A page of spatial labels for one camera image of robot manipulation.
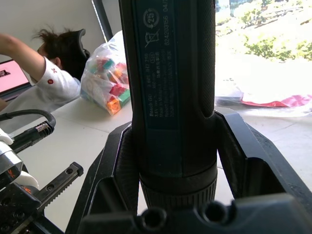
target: white shirt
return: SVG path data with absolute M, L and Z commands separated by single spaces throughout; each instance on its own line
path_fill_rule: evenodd
M 59 107 L 79 97 L 80 82 L 68 72 L 59 69 L 45 58 L 45 72 L 43 77 L 7 107 L 0 115 L 27 109 L 40 109 L 52 112 Z M 24 115 L 0 122 L 0 128 L 6 133 L 11 133 L 40 118 L 40 115 Z

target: white table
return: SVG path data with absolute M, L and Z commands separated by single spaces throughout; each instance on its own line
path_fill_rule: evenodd
M 77 99 L 53 112 L 57 125 L 52 135 L 19 156 L 29 172 L 44 186 L 73 161 L 88 168 L 103 149 L 108 134 L 116 127 L 131 121 L 132 109 L 128 103 L 115 116 L 82 99 Z M 271 139 L 307 186 L 312 189 L 312 118 L 268 118 L 243 115 L 254 128 Z M 42 122 L 39 119 L 17 132 Z M 63 231 L 84 181 L 84 176 L 74 183 L 46 208 L 46 216 Z M 229 204 L 232 199 L 222 165 L 218 162 L 216 199 Z M 146 208 L 143 194 L 139 193 L 138 212 Z

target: white plastic part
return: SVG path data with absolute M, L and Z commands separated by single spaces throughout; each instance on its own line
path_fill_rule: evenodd
M 30 174 L 24 171 L 21 171 L 19 177 L 17 177 L 13 182 L 19 185 L 33 186 L 39 189 L 38 181 L 34 177 L 32 177 Z
M 7 145 L 13 144 L 13 140 L 1 128 L 0 128 L 0 141 L 3 141 Z

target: pink screen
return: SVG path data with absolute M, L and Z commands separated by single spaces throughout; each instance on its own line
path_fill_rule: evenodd
M 28 83 L 28 79 L 15 61 L 0 64 L 0 93 Z

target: laptop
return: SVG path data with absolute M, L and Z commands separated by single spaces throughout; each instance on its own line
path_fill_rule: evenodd
M 31 87 L 27 76 L 14 60 L 0 63 L 0 98 L 11 101 Z

